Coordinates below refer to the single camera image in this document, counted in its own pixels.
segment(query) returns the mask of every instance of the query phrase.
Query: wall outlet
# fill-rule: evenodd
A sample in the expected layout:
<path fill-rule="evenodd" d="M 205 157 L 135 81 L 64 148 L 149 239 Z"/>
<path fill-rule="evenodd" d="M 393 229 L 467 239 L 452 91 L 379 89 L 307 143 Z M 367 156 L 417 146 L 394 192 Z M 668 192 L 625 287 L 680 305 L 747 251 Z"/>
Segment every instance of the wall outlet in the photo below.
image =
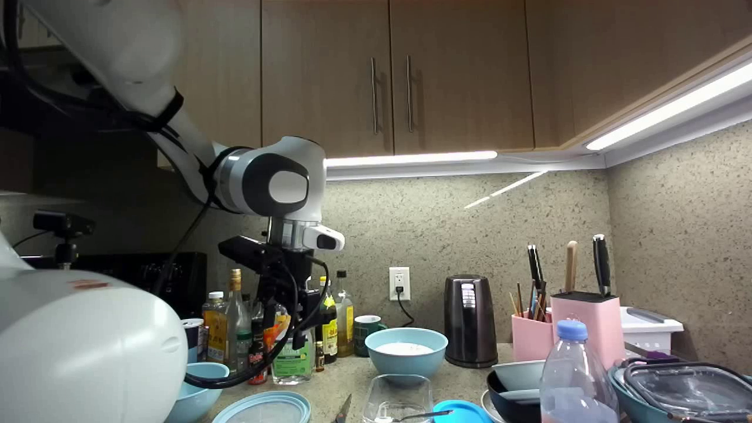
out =
<path fill-rule="evenodd" d="M 399 300 L 409 300 L 409 269 L 407 266 L 391 266 L 391 300 L 397 300 L 397 287 L 401 287 Z"/>

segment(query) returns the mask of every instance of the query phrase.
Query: wooden cabinet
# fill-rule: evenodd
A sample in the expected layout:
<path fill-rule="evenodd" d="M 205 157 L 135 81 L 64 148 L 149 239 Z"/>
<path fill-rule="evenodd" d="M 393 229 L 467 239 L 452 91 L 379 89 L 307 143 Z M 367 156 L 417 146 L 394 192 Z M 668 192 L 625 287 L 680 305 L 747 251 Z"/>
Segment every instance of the wooden cabinet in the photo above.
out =
<path fill-rule="evenodd" d="M 263 3 L 263 143 L 296 133 L 326 156 L 393 152 L 383 0 Z"/>
<path fill-rule="evenodd" d="M 752 32 L 747 0 L 527 0 L 537 143 L 594 125 Z"/>
<path fill-rule="evenodd" d="M 195 125 L 225 146 L 262 146 L 259 0 L 179 0 L 177 88 Z"/>
<path fill-rule="evenodd" d="M 263 141 L 533 148 L 524 0 L 263 3 Z"/>

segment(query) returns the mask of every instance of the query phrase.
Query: under-cabinet light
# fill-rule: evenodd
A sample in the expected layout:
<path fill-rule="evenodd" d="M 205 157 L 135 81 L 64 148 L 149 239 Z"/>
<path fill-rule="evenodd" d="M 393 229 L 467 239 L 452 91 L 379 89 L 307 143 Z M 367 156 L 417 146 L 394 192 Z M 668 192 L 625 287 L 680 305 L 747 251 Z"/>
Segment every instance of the under-cabinet light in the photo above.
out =
<path fill-rule="evenodd" d="M 495 151 L 436 152 L 436 156 L 371 156 L 371 157 L 326 157 L 329 169 L 346 168 L 391 168 L 391 165 L 431 165 L 431 163 L 480 163 L 495 159 Z"/>
<path fill-rule="evenodd" d="M 745 64 L 732 74 L 723 74 L 723 76 L 709 81 L 708 85 L 700 85 L 700 88 L 682 95 L 680 99 L 662 104 L 660 108 L 656 108 L 647 116 L 639 116 L 638 121 L 631 121 L 622 128 L 616 128 L 614 131 L 607 131 L 604 137 L 591 141 L 587 151 L 604 151 L 614 143 L 627 141 L 634 133 L 651 130 L 675 116 L 682 116 L 700 104 L 708 104 L 732 89 L 738 89 L 741 85 L 747 85 L 749 81 L 752 81 L 752 64 Z"/>

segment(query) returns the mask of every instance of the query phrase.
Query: cabinet handle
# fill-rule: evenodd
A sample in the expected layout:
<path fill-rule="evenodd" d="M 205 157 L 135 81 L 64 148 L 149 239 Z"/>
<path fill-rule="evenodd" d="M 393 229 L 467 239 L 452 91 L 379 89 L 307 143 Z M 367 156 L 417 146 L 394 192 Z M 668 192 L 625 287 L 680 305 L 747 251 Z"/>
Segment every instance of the cabinet handle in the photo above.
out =
<path fill-rule="evenodd" d="M 417 91 L 413 91 L 413 58 L 407 56 L 405 65 L 405 82 L 407 82 L 407 130 L 417 130 Z"/>
<path fill-rule="evenodd" d="M 381 125 L 381 108 L 379 108 L 379 69 L 377 69 L 377 58 L 371 62 L 371 96 L 374 96 L 374 131 L 379 133 L 383 130 L 383 125 Z"/>

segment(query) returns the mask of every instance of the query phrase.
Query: pink knife block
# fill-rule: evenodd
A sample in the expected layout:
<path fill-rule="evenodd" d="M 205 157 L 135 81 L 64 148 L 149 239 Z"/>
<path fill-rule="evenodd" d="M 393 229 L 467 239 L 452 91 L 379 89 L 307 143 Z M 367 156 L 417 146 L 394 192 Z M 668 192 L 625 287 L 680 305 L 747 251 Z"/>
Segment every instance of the pink knife block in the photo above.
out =
<path fill-rule="evenodd" d="M 512 316 L 512 359 L 546 359 L 555 347 L 553 323 Z"/>
<path fill-rule="evenodd" d="M 581 320 L 587 326 L 587 347 L 601 359 L 604 370 L 625 359 L 619 299 L 571 291 L 553 296 L 551 305 L 555 324 L 559 320 Z"/>

